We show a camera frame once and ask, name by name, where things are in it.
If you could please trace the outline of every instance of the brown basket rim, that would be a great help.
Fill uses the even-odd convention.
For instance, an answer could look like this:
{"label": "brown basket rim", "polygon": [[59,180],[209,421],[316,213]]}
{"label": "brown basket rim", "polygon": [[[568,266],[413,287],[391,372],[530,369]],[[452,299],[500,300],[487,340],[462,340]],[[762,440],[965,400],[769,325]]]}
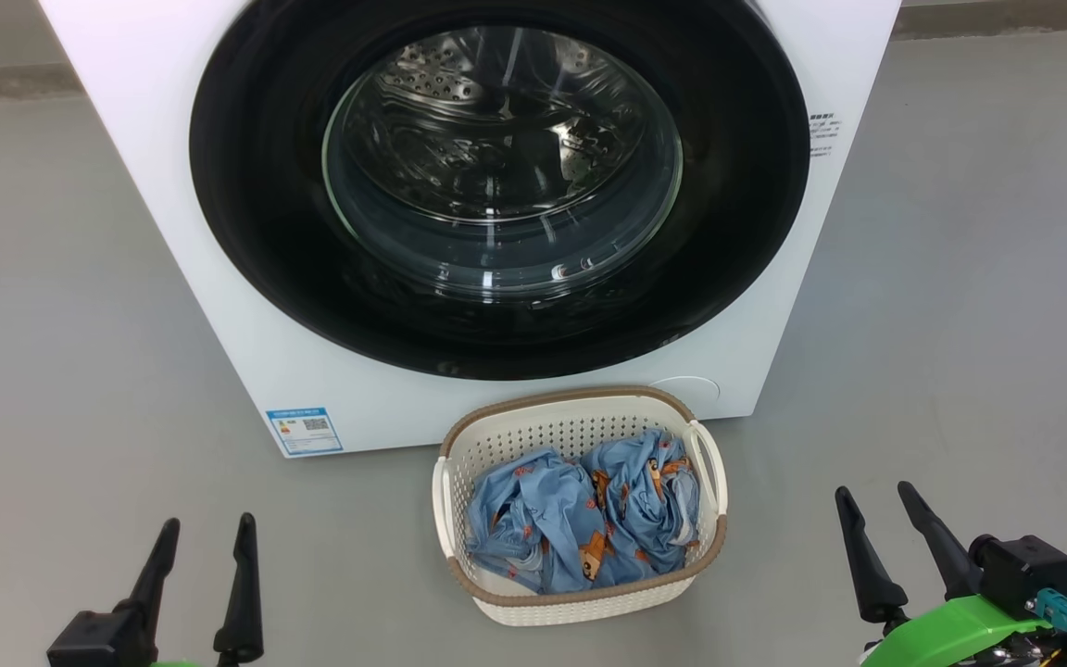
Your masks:
{"label": "brown basket rim", "polygon": [[[534,397],[503,401],[482,407],[482,409],[469,413],[466,417],[461,418],[458,423],[456,423],[456,426],[452,426],[452,429],[444,439],[444,444],[442,444],[442,447],[439,449],[439,456],[446,457],[450,450],[452,450],[452,443],[456,442],[459,434],[461,434],[472,423],[479,422],[484,417],[492,417],[492,415],[495,414],[526,409],[526,407],[535,407],[559,401],[579,400],[579,398],[598,397],[652,397],[667,403],[669,407],[672,407],[672,409],[678,410],[678,412],[682,414],[682,417],[685,417],[686,422],[694,422],[695,418],[694,413],[687,409],[685,403],[679,401],[676,397],[672,396],[672,394],[653,387],[640,387],[640,385],[620,385],[620,387],[564,390],[564,392],[538,394],[538,396]],[[493,607],[552,607],[552,605],[558,604],[576,604],[614,599],[615,597],[648,591],[651,590],[651,588],[656,588],[658,586],[669,586],[670,584],[676,584],[678,582],[683,582],[683,579],[694,577],[694,575],[705,570],[706,567],[715,560],[715,557],[719,556],[719,551],[723,549],[723,541],[726,540],[726,537],[727,515],[720,514],[719,519],[717,519],[715,523],[715,537],[711,541],[711,549],[707,549],[706,553],[702,554],[702,558],[691,562],[689,566],[683,567],[682,570],[670,572],[668,574],[662,574],[659,577],[653,577],[652,579],[641,579],[641,582],[621,584],[621,586],[595,588],[595,590],[592,591],[578,591],[574,593],[555,593],[545,595],[496,594],[483,590],[479,584],[468,578],[468,575],[463,572],[463,567],[460,565],[459,559],[455,556],[447,557],[447,565],[450,567],[453,577],[456,577],[456,579],[460,583],[460,586],[463,587],[463,590],[466,590],[472,594],[472,597],[480,602],[493,605]]]}

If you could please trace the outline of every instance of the laundry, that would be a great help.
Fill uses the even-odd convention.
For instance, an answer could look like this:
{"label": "laundry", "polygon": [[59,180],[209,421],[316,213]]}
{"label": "laundry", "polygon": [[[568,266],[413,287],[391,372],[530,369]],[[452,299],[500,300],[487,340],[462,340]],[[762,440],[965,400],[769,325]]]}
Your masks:
{"label": "laundry", "polygon": [[619,586],[685,567],[698,539],[699,483],[681,440],[651,428],[579,461],[552,448],[475,482],[466,550],[537,593]]}

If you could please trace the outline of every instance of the white plastic basket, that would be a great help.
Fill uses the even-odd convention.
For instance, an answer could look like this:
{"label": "white plastic basket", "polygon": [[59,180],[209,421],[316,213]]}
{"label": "white plastic basket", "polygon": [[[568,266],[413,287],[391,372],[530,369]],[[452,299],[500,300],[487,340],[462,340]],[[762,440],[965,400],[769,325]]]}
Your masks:
{"label": "white plastic basket", "polygon": [[[609,440],[657,427],[681,436],[702,497],[699,545],[678,572],[592,591],[538,595],[475,565],[463,550],[465,509],[475,478],[538,447],[555,447],[569,459]],[[571,390],[521,398],[475,411],[444,440],[432,478],[435,527],[444,556],[460,584],[493,621],[505,625],[556,625],[606,618],[676,599],[695,575],[719,556],[727,533],[727,476],[711,432],[670,394],[651,387]]]}

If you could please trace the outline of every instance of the blue clothes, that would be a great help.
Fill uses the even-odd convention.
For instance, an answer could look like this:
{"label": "blue clothes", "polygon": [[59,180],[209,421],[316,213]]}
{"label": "blue clothes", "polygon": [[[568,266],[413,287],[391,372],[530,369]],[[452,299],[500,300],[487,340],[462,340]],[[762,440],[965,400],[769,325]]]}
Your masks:
{"label": "blue clothes", "polygon": [[685,567],[699,483],[681,440],[652,428],[579,463],[542,448],[493,467],[466,519],[475,562],[535,592],[618,586]]}

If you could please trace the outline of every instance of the floor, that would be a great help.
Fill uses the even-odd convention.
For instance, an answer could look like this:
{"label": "floor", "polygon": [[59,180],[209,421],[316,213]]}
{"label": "floor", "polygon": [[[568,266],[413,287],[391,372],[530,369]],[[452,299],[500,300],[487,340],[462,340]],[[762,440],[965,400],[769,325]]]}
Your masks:
{"label": "floor", "polygon": [[730,536],[687,594],[495,625],[433,450],[281,459],[87,102],[0,105],[0,664],[127,594],[172,515],[161,655],[210,664],[243,510],[265,664],[854,664],[839,485],[911,614],[943,588],[899,480],[967,544],[1067,551],[1067,33],[890,47],[759,410],[712,427]]}

